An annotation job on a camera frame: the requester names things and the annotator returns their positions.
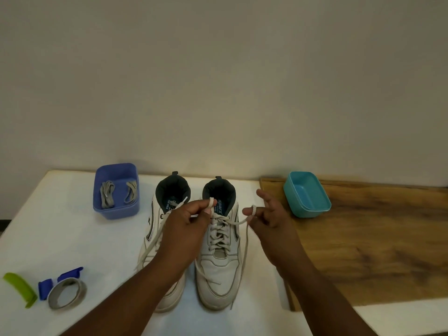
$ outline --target hand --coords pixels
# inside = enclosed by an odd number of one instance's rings
[[[209,200],[195,200],[172,210],[168,216],[157,258],[165,258],[180,279],[188,265],[198,256],[207,226],[210,224]]]
[[[283,276],[285,269],[297,263],[305,255],[297,231],[282,204],[270,194],[257,190],[266,207],[257,207],[255,216],[248,224],[260,239],[267,259],[277,267]],[[244,215],[251,215],[252,208],[243,209]]]

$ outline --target green plastic clip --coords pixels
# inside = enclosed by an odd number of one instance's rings
[[[31,308],[31,306],[37,300],[37,295],[36,292],[30,287],[30,285],[22,277],[13,272],[5,273],[3,279],[11,284],[23,297],[26,302],[25,308]]]

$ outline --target teal plastic bowl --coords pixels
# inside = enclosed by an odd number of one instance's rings
[[[311,172],[291,172],[283,191],[291,211],[299,218],[317,217],[332,207],[319,179]]]

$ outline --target blue clip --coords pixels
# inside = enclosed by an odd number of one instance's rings
[[[37,284],[37,287],[39,288],[39,299],[41,301],[44,301],[47,299],[48,294],[53,289],[53,280],[51,278],[43,280],[42,282],[39,282]]]
[[[68,272],[64,272],[62,275],[60,275],[57,278],[57,281],[60,282],[66,278],[75,277],[79,278],[81,276],[81,270],[84,269],[83,267],[78,267],[76,269],[70,270]]]

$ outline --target forearm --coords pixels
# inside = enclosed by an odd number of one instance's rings
[[[299,300],[314,336],[376,336],[304,251],[296,264],[283,270],[284,278]]]
[[[178,274],[157,256],[62,336],[141,335]]]

